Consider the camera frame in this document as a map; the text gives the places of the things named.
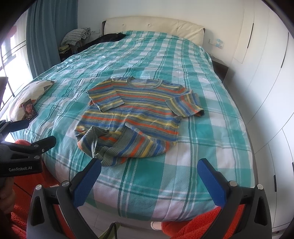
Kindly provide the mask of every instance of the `green and white checkered blanket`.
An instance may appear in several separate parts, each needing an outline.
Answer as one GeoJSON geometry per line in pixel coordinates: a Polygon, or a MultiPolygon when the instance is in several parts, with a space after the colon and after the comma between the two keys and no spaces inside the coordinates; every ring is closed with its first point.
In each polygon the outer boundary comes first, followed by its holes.
{"type": "Polygon", "coordinates": [[[87,202],[139,220],[189,220],[214,203],[196,170],[207,158],[227,180],[254,186],[252,153],[243,120],[213,71],[203,48],[164,33],[128,31],[119,42],[94,45],[52,67],[37,79],[55,84],[36,103],[38,117],[14,138],[30,142],[54,135],[44,154],[61,182],[72,179],[90,157],[77,147],[74,129],[90,101],[86,91],[109,77],[164,79],[199,95],[203,117],[182,119],[178,143],[166,154],[103,167],[87,202]]]}

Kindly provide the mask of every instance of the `shirt sleeve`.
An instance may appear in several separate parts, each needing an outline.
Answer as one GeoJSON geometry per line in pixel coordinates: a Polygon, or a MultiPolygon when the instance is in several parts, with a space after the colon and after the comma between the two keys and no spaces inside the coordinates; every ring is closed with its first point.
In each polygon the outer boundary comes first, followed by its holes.
{"type": "Polygon", "coordinates": [[[95,104],[101,112],[124,104],[123,100],[113,88],[111,79],[99,83],[88,90],[87,93],[93,104],[95,104]]]}
{"type": "Polygon", "coordinates": [[[166,100],[168,107],[178,116],[203,116],[204,109],[201,108],[198,95],[192,90],[187,93],[188,91],[184,89],[184,87],[179,89],[179,92],[184,94],[166,100]]]}

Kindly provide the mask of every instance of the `cream leather headboard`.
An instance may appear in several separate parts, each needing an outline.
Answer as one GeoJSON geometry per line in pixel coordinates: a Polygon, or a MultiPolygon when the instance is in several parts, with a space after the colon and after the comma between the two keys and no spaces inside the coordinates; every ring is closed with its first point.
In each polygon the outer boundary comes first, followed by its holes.
{"type": "Polygon", "coordinates": [[[159,31],[186,38],[198,46],[203,44],[204,27],[178,19],[155,16],[122,16],[107,19],[104,26],[104,34],[130,30],[159,31]]]}

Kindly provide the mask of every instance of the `crew neckline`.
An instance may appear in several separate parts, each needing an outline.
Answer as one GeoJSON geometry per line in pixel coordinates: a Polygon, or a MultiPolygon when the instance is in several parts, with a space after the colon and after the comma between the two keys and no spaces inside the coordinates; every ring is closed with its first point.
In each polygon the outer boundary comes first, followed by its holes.
{"type": "Polygon", "coordinates": [[[135,79],[135,78],[133,78],[133,77],[128,77],[127,78],[127,84],[130,86],[130,87],[132,87],[132,88],[136,88],[136,89],[154,89],[154,88],[157,88],[158,86],[160,86],[161,85],[161,83],[162,83],[162,79],[158,79],[158,82],[157,82],[157,84],[156,85],[153,85],[153,86],[150,86],[150,87],[137,87],[137,86],[135,86],[134,84],[132,84],[131,83],[131,80],[133,80],[133,79],[135,79]]]}

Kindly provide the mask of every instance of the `human hand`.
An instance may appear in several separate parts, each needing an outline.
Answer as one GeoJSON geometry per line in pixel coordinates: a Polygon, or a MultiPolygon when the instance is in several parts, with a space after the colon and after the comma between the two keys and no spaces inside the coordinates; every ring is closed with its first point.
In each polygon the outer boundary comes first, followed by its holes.
{"type": "Polygon", "coordinates": [[[11,213],[15,204],[15,191],[13,190],[14,178],[8,177],[4,187],[0,189],[0,210],[5,214],[11,213]]]}

